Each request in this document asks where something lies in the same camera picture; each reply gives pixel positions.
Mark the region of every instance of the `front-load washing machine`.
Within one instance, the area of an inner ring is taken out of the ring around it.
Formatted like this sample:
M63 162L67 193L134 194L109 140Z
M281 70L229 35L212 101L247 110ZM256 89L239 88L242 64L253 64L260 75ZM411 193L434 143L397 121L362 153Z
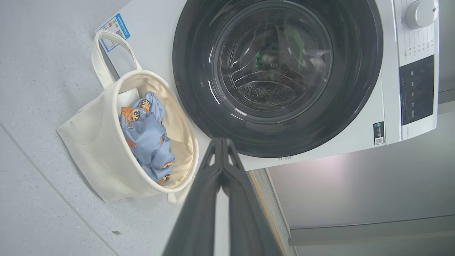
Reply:
M100 29L176 89L200 156L227 137L258 169L434 129L438 13L435 0L133 0ZM101 44L119 75L132 69Z

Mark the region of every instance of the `clothing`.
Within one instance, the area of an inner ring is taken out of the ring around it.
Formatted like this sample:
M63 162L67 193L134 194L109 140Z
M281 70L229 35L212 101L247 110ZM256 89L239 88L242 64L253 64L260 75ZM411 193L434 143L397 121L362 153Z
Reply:
M167 137L164 106L152 92L135 101L130 108L122 107L120 126L133 155L147 175L163 184L172 173L176 157Z

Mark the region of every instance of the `basket handle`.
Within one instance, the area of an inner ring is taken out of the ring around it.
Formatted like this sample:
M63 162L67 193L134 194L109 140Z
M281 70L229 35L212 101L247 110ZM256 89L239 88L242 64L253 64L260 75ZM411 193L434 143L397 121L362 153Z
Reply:
M193 184L194 177L191 178L191 181L186 185L178 195L176 193L167 194L167 203L170 205L179 205L185 201L190 192L191 185Z
M136 69L141 70L142 67L137 62L136 56L134 56L134 52L131 49L131 46L119 35L116 33L107 31L107 30L100 30L96 33L95 39L93 40L93 49L91 52L91 60L93 63L93 69L95 70L96 75L100 79L101 85L103 88L108 87L109 85L113 84L115 80L112 78L109 69L107 68L106 62L104 61L103 54L101 52L99 41L101 38L109 39L114 43L121 45L125 48L130 55L133 57L134 66Z

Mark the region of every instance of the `fabric storage basket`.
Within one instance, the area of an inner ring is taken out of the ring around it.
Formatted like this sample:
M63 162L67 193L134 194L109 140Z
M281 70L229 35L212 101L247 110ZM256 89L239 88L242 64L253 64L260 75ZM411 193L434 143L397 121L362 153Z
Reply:
M136 70L114 81L104 62L99 40L109 39L131 54ZM97 32L93 41L93 67L103 93L81 108L57 130L75 163L104 201L168 194L170 204L184 201L196 174L197 141L185 113L169 85L157 74L142 70L128 43L110 31ZM165 107L163 125L177 161L170 179L160 186L141 168L128 147L117 115L118 94L137 88L143 97L154 92Z

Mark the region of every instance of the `floor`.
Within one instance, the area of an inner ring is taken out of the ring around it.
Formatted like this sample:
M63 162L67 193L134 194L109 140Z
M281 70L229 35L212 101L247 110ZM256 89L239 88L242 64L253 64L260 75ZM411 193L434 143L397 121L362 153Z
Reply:
M102 90L95 29L129 0L0 1L0 251L159 255L180 206L103 202L56 129Z

